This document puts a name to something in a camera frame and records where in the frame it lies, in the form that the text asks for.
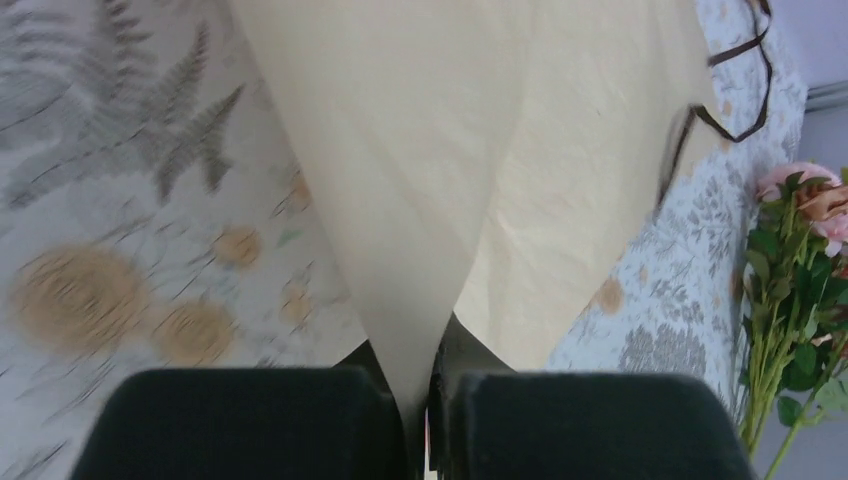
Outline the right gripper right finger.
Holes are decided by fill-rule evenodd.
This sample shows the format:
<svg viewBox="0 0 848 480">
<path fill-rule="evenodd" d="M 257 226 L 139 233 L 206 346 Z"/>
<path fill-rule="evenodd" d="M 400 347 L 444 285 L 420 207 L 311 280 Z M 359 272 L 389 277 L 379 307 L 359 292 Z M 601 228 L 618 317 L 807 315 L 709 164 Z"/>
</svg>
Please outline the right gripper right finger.
<svg viewBox="0 0 848 480">
<path fill-rule="evenodd" d="M 751 479 L 730 418 L 677 374 L 518 372 L 451 318 L 431 376 L 441 479 Z"/>
</svg>

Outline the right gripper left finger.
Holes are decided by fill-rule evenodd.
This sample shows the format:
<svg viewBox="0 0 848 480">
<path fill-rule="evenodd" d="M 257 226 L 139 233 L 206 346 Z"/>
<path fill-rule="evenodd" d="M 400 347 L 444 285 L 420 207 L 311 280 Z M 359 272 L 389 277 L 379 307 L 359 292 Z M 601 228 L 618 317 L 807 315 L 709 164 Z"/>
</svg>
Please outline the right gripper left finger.
<svg viewBox="0 0 848 480">
<path fill-rule="evenodd" d="M 75 479 L 406 479 L 390 396 L 359 367 L 159 369 L 110 396 Z"/>
</svg>

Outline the peach wrapping paper sheet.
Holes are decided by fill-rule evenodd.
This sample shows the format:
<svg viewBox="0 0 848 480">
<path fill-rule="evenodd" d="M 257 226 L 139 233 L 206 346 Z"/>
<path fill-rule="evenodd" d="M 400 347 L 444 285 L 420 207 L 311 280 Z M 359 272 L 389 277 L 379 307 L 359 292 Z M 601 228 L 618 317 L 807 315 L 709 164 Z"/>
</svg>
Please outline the peach wrapping paper sheet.
<svg viewBox="0 0 848 480">
<path fill-rule="evenodd" d="M 406 423 L 452 315 L 542 366 L 714 107 L 692 1 L 235 1 Z"/>
</svg>

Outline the pink fake flower bunch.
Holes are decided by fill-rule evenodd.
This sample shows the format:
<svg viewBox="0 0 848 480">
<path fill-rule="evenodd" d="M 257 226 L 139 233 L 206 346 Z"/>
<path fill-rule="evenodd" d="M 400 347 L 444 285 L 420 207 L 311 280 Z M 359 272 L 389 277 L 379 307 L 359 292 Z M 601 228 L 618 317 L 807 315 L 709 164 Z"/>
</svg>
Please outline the pink fake flower bunch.
<svg viewBox="0 0 848 480">
<path fill-rule="evenodd" d="M 771 479 L 798 433 L 847 411 L 847 177 L 811 162 L 758 182 L 742 278 L 747 354 L 740 436 L 754 455 L 768 419 L 788 432 Z"/>
</svg>

